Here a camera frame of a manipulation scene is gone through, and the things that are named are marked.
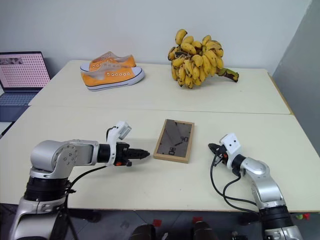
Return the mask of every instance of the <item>orange sneaker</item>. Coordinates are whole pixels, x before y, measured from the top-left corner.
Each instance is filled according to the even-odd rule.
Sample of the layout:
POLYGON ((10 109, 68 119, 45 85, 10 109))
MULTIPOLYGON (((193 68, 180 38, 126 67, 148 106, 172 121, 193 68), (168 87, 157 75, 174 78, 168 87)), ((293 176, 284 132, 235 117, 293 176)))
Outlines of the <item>orange sneaker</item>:
POLYGON ((144 78, 141 67, 123 67, 119 63, 105 62, 95 71, 81 71, 86 87, 91 91, 100 91, 136 84, 144 78))
POLYGON ((80 68, 85 72, 96 71, 103 63, 120 64, 124 68, 133 68, 136 66, 136 61, 132 55, 120 57, 116 56, 113 52, 108 51, 91 62, 81 64, 80 68))

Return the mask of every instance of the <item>floor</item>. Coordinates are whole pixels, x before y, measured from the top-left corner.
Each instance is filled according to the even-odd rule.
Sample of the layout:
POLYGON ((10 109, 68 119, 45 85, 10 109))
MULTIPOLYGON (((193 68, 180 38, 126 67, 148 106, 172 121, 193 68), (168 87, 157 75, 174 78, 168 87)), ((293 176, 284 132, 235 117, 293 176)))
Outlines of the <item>floor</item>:
MULTIPOLYGON (((1 240, 8 239, 8 233, 14 219, 16 205, 1 204, 1 240)), ((238 224, 237 212, 209 211, 146 211, 146 210, 104 210, 97 223, 72 218, 80 240, 128 240, 134 229, 142 224, 156 225, 157 239, 168 233, 170 240, 190 239, 193 221, 206 221, 220 240, 231 240, 231 232, 246 235, 248 240, 262 240, 259 223, 242 226, 238 224)), ((320 239, 320 214, 311 213, 309 219, 293 221, 299 227, 304 240, 320 239)), ((70 232, 66 240, 72 240, 70 232)))

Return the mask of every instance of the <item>pair of sneakers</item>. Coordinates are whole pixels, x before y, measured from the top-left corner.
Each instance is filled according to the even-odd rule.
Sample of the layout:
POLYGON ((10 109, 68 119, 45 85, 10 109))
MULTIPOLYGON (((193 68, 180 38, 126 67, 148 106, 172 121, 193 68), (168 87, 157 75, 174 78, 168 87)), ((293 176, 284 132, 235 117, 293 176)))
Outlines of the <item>pair of sneakers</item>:
POLYGON ((80 70, 84 84, 91 91, 133 85, 145 76, 132 55, 119 57, 111 51, 83 63, 80 70))

